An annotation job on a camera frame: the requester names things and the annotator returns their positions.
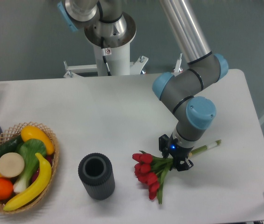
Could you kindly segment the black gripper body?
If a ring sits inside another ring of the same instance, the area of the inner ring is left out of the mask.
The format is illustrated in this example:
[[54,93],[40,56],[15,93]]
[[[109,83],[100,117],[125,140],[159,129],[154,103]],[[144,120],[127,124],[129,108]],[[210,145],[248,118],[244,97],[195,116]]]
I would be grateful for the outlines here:
[[172,137],[170,137],[168,141],[169,154],[177,162],[185,161],[188,158],[189,153],[193,149],[193,146],[185,147],[185,146],[181,146],[180,143],[181,142],[177,138],[173,139]]

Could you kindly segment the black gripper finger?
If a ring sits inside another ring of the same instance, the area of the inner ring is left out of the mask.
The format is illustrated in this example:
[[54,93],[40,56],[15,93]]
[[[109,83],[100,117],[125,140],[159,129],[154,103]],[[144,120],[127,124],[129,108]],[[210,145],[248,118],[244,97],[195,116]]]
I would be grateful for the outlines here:
[[187,171],[190,168],[193,167],[193,163],[191,160],[189,159],[184,159],[184,160],[180,160],[180,159],[173,159],[173,167],[177,170],[177,171]]
[[158,143],[159,143],[159,151],[162,153],[163,158],[168,158],[170,152],[171,152],[171,140],[172,137],[163,134],[159,137]]

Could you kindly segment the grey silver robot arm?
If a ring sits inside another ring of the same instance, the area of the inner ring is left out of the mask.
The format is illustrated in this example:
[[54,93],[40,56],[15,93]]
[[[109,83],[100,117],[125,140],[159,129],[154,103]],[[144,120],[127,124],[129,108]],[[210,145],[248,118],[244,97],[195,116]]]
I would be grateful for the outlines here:
[[[216,115],[213,102],[198,93],[222,79],[228,63],[212,53],[188,1],[162,0],[160,5],[188,69],[178,75],[163,73],[152,85],[156,97],[178,120],[170,136],[159,138],[159,150],[163,157],[172,156],[172,168],[184,171],[193,166],[189,153]],[[123,12],[120,0],[62,0],[57,7],[71,31],[84,29],[93,45],[99,76],[132,73],[129,45],[136,25]]]

